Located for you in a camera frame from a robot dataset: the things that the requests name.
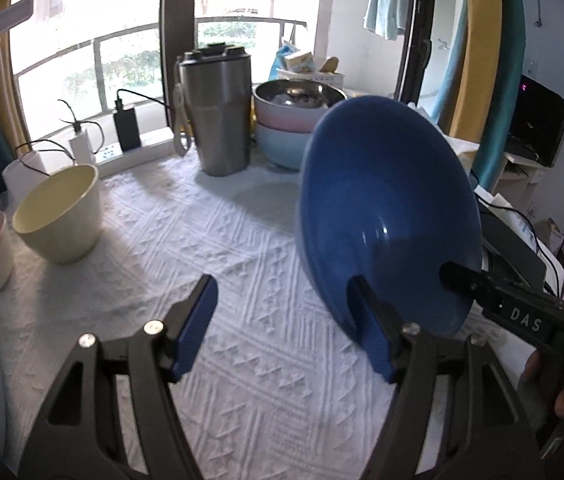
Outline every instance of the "plastic bag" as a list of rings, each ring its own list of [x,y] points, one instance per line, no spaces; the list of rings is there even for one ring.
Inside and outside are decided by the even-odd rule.
[[[297,52],[298,50],[299,49],[293,44],[284,41],[284,44],[280,47],[280,49],[277,51],[277,55],[275,56],[275,61],[273,62],[273,66],[271,67],[271,73],[268,75],[269,81],[277,79],[278,68],[281,68],[283,70],[286,69],[286,65],[284,64],[284,56]]]

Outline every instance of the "cream bowl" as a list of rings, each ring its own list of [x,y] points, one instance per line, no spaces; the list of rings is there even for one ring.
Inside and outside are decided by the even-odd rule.
[[[90,253],[102,231],[97,168],[71,166],[33,189],[13,216],[22,241],[56,264],[76,262]]]

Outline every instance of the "power strip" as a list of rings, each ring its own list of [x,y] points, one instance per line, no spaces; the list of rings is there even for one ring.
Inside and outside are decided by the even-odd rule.
[[[119,142],[109,144],[95,155],[99,177],[121,173],[147,162],[171,156],[175,153],[173,132],[170,128],[160,128],[140,135],[142,146],[124,153]]]

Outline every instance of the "light blue bowl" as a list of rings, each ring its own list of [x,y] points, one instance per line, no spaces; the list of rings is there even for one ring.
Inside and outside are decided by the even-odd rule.
[[[314,288],[377,372],[391,375],[387,342],[360,305],[349,308],[348,281],[364,276],[405,321],[451,335],[472,302],[442,286],[440,267],[479,270],[481,241],[462,164],[417,112],[366,96],[319,122],[302,168],[297,248]]]
[[[299,171],[313,134],[294,134],[257,124],[255,136],[257,145],[268,160],[287,170]]]

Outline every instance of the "textured tablecloth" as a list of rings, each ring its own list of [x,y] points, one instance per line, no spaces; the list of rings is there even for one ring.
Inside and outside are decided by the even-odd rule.
[[[0,294],[0,357],[17,464],[44,396],[79,335],[134,333],[187,297],[201,274],[219,282],[216,313],[175,405],[206,479],[357,479],[393,387],[340,332],[309,285],[293,240],[297,174],[255,156],[248,170],[206,176],[195,152],[101,183],[104,233],[65,267],[13,235],[15,270]],[[511,377],[530,348],[475,313]],[[143,468],[127,381],[120,407],[132,466]],[[443,413],[434,405],[421,462],[433,465]]]

